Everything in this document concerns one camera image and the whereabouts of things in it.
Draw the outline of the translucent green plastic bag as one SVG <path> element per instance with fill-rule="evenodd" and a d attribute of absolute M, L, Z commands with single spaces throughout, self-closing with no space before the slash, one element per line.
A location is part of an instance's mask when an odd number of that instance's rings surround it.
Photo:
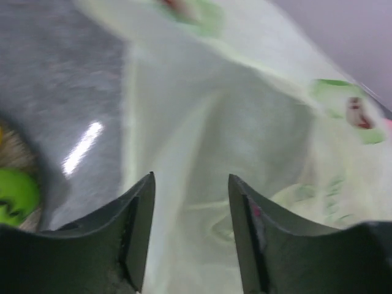
<path fill-rule="evenodd" d="M 391 219 L 381 110 L 268 1 L 77 1 L 126 42 L 122 167 L 156 177 L 145 293 L 239 293 L 228 177 L 333 228 Z"/>

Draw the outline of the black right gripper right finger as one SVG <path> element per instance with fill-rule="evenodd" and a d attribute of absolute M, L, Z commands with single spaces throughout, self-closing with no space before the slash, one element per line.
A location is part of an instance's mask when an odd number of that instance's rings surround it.
<path fill-rule="evenodd" d="M 244 293 L 391 292 L 390 222 L 321 225 L 236 175 L 228 196 Z"/>

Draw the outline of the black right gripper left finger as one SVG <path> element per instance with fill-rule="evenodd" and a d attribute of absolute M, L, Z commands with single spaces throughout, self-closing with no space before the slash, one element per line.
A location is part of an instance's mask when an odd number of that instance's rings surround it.
<path fill-rule="evenodd" d="M 128 293 L 143 286 L 156 181 L 147 174 L 122 196 L 55 231 L 1 226 L 2 293 Z"/>

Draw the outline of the green fake apple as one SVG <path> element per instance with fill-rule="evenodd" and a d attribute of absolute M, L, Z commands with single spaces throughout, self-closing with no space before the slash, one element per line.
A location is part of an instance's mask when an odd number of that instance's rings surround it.
<path fill-rule="evenodd" d="M 1 223 L 20 226 L 40 204 L 37 182 L 15 168 L 1 168 Z"/>

